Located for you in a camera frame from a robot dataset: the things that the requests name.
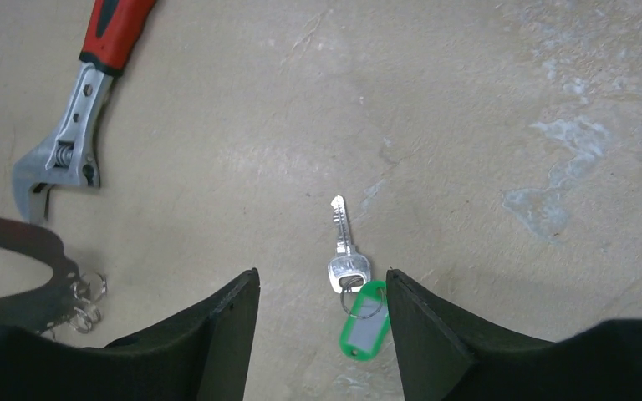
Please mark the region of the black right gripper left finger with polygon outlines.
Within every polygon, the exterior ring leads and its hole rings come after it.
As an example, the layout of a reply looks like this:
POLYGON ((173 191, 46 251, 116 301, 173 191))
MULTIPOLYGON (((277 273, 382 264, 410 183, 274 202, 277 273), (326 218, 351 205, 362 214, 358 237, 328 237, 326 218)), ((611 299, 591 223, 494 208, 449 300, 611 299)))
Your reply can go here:
POLYGON ((259 297, 258 271, 246 270, 103 348, 0 326, 0 400, 241 400, 259 297))

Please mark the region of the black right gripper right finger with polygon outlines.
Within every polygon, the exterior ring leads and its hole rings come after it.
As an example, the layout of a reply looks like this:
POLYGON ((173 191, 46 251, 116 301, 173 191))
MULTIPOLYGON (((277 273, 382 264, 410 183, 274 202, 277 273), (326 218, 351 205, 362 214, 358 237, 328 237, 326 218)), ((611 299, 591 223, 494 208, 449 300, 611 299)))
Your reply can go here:
POLYGON ((642 319, 614 319, 552 343, 501 327, 386 274, 408 400, 642 400, 642 319))

